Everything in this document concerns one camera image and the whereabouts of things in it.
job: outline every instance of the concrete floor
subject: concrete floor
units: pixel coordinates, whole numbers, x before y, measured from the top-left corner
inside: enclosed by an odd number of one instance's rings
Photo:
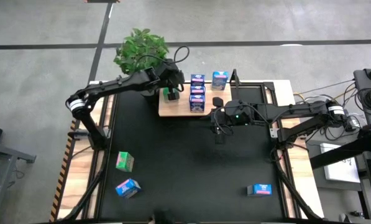
[[[106,6],[82,0],[2,0],[0,45],[95,44]],[[112,9],[105,43],[122,42],[133,27],[147,27],[168,42],[371,39],[371,0],[123,0]],[[18,164],[25,177],[8,190],[1,223],[48,220],[71,120],[64,101],[86,85],[94,53],[0,50],[2,143],[37,155],[31,166]],[[114,49],[103,49],[97,80],[121,74],[112,62],[114,54]],[[241,79],[289,79],[293,90],[302,92],[371,68],[371,45],[192,47],[178,66],[185,75],[236,68]],[[306,96],[336,96],[347,85]],[[353,102],[347,109],[360,113]],[[355,192],[320,189],[319,195],[330,220],[360,208]]]

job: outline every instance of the wooden board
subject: wooden board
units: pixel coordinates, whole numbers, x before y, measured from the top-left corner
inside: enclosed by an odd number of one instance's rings
[[[247,80],[242,82],[273,82],[278,106],[295,104],[293,90],[291,89],[289,80]],[[282,119],[281,122],[284,128],[292,128],[297,124],[300,124],[300,119]],[[295,143],[306,147],[305,141],[301,140],[300,138],[298,138]],[[319,215],[320,217],[324,217],[321,200],[318,194],[318,188],[316,187],[313,170],[309,161],[308,152],[300,147],[293,147],[288,150],[288,154],[296,190],[307,203],[307,205],[311,207],[315,214]],[[281,160],[280,164],[282,169],[286,170],[283,160]],[[283,186],[285,188],[285,197],[289,210],[289,217],[295,218],[293,198],[291,197],[291,194],[286,186],[284,184]],[[301,216],[306,218],[306,215],[302,211]]]
[[[91,117],[96,122],[96,124],[98,124],[99,118],[101,116],[101,112],[103,109],[103,100],[104,100],[103,98],[99,99],[94,107],[94,110],[91,112]],[[110,96],[108,98],[108,106],[106,110],[104,126],[109,125],[112,111],[112,103],[113,96]],[[85,129],[82,123],[80,123],[79,128]],[[76,141],[75,146],[73,148],[73,153],[68,156],[68,158],[70,158],[70,167],[66,178],[65,188],[64,191],[62,192],[61,205],[60,208],[58,209],[57,218],[64,218],[65,216],[67,216],[71,212],[73,207],[78,203],[81,196],[86,192],[89,172],[91,168],[91,161],[93,160],[93,150],[89,148],[76,155],[76,157],[72,157],[72,155],[88,146],[90,146],[88,139]],[[101,168],[101,161],[103,155],[104,152],[100,151],[98,154],[95,174]],[[93,194],[90,197],[90,205],[88,212],[89,218],[94,217],[97,193],[98,186],[96,187],[96,189],[94,190]]]
[[[163,90],[159,92],[159,115],[160,116],[205,116],[211,112],[213,97],[220,97],[224,100],[224,105],[232,100],[231,86],[229,83],[222,90],[211,90],[211,84],[206,84],[206,101],[204,103],[204,113],[191,113],[190,111],[190,84],[184,84],[184,91],[180,92],[180,99],[174,102],[166,102],[163,97]]]

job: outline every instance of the blue and white box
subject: blue and white box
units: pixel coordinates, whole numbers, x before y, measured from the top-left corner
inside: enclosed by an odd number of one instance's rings
[[[204,75],[191,74],[191,86],[204,86]]]
[[[204,112],[204,95],[190,95],[190,108],[193,113]]]
[[[272,195],[270,184],[254,184],[247,187],[247,196],[261,197]]]
[[[212,90],[224,90],[228,80],[228,72],[213,72]]]
[[[191,95],[204,95],[206,87],[204,86],[191,86]]]
[[[138,182],[133,179],[127,179],[116,187],[117,194],[124,198],[129,198],[139,191],[141,191],[141,187]]]

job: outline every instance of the black stripe on floor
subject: black stripe on floor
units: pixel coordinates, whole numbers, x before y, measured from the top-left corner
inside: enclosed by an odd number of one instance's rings
[[[276,40],[276,41],[217,41],[217,42],[167,42],[169,47],[256,47],[281,45],[352,45],[371,44],[371,40]],[[104,44],[104,48],[120,47],[121,43]]]
[[[112,3],[109,3],[106,6],[104,22],[101,28],[101,32],[99,33],[98,46],[96,49],[96,53],[94,54],[93,64],[91,64],[90,75],[88,77],[87,83],[96,79],[99,59],[101,58],[101,53],[103,52],[103,45],[105,41],[106,31],[108,30],[109,17],[110,17],[111,10],[112,10]]]
[[[0,45],[0,50],[95,49],[97,44]]]

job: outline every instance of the wooden platform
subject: wooden platform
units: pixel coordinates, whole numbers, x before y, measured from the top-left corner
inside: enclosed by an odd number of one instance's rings
[[[277,97],[278,105],[289,105],[294,104],[294,97],[293,92],[291,89],[290,81],[289,80],[248,80],[243,81],[244,83],[247,82],[274,82],[275,85],[275,93]],[[270,92],[267,92],[268,102],[272,102],[272,97],[270,97]],[[109,97],[108,108],[106,110],[106,119],[104,121],[105,125],[109,124],[109,118],[111,116],[112,110],[112,101],[113,96]],[[94,107],[94,110],[91,114],[93,119],[98,122],[99,117],[101,116],[102,112],[102,105],[103,100],[99,100],[97,105]],[[300,123],[299,119],[283,119],[281,120],[283,127],[291,128]],[[73,121],[71,125],[71,129],[76,127],[78,122]],[[303,140],[298,139],[296,141],[297,144],[301,146],[305,146],[305,142]],[[51,211],[50,221],[54,221],[58,218],[65,217],[72,208],[76,205],[79,201],[82,194],[85,192],[88,183],[88,177],[91,167],[91,160],[93,157],[92,149],[88,149],[81,154],[78,154],[75,158],[71,158],[73,153],[76,153],[85,147],[89,146],[87,140],[75,141],[73,139],[68,138],[68,142],[66,144],[65,155],[63,158],[62,170],[60,175],[58,176],[58,184],[57,184],[57,191],[53,199],[53,207]],[[103,152],[100,152],[98,156],[99,159],[102,158]],[[312,208],[312,210],[323,217],[323,210],[321,207],[321,202],[318,195],[318,190],[316,188],[315,179],[313,176],[313,171],[311,168],[311,164],[309,162],[308,152],[302,148],[293,147],[292,149],[288,150],[289,158],[290,158],[290,166],[291,171],[293,173],[293,179],[295,181],[295,186],[297,191],[299,191],[302,198],[306,201],[306,203]],[[281,160],[282,168],[285,170],[284,161]],[[97,170],[100,168],[101,163],[97,164]],[[89,218],[94,217],[94,208],[96,202],[96,193],[98,188],[93,193],[93,196],[90,200],[90,207],[89,207]],[[286,197],[286,204],[288,206],[288,214],[289,217],[295,217],[295,211],[293,206],[293,199],[285,187],[285,197]]]
[[[166,102],[163,97],[163,90],[159,92],[159,116],[206,116],[211,112],[213,106],[213,97],[220,97],[224,105],[232,100],[231,86],[229,83],[223,91],[211,90],[211,84],[206,84],[206,101],[204,104],[204,113],[192,113],[190,111],[190,84],[184,84],[184,91],[180,92],[180,99],[174,102]]]

